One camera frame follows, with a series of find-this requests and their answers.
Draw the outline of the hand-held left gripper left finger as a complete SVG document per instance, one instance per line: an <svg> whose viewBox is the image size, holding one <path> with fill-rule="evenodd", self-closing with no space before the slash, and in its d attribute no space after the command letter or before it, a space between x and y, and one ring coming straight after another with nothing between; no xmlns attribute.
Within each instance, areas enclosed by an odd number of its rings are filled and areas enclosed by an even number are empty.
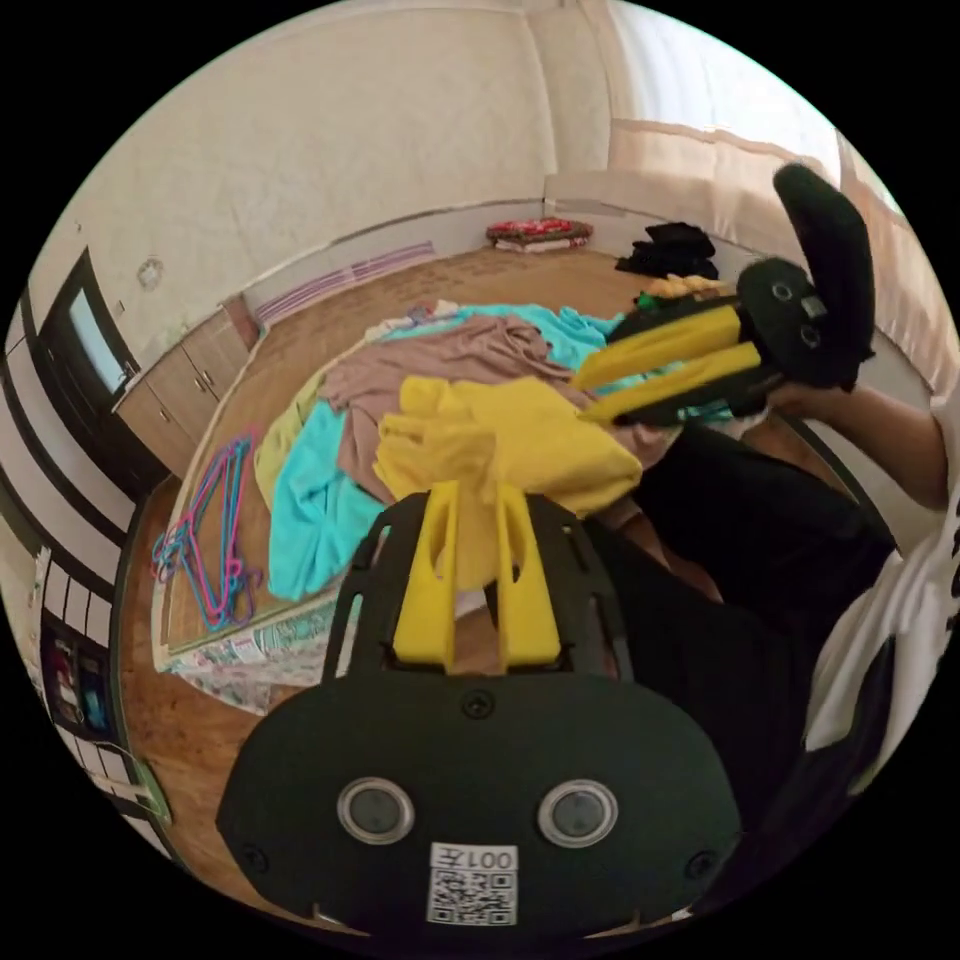
<svg viewBox="0 0 960 960"><path fill-rule="evenodd" d="M459 500L459 483L444 481L424 501L393 636L393 652L405 666L442 672L453 666Z"/></svg>

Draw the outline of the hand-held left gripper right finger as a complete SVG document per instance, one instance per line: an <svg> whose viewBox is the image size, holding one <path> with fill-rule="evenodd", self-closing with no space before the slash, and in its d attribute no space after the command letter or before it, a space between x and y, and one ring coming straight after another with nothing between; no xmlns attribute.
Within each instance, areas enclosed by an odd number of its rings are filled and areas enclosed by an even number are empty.
<svg viewBox="0 0 960 960"><path fill-rule="evenodd" d="M560 635L526 495L500 485L496 495L497 630L505 669L549 667Z"/></svg>

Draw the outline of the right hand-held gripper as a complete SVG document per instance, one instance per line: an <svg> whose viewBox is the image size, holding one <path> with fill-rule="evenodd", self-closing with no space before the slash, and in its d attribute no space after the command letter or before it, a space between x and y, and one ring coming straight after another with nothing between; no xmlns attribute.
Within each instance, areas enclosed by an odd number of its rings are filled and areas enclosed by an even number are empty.
<svg viewBox="0 0 960 960"><path fill-rule="evenodd" d="M623 382L579 417L666 428L757 413L787 382L850 389L874 312L871 263L834 257L810 269L767 258L733 288L645 295L572 377L581 390Z"/></svg>

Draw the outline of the person's right hand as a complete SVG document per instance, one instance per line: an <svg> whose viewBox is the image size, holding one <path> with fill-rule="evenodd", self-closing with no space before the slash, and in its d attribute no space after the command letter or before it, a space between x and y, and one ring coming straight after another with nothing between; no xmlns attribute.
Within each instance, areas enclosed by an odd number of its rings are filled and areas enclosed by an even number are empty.
<svg viewBox="0 0 960 960"><path fill-rule="evenodd" d="M831 425L842 413L851 394L842 388L815 388L787 382L772 390L768 406L780 414Z"/></svg>

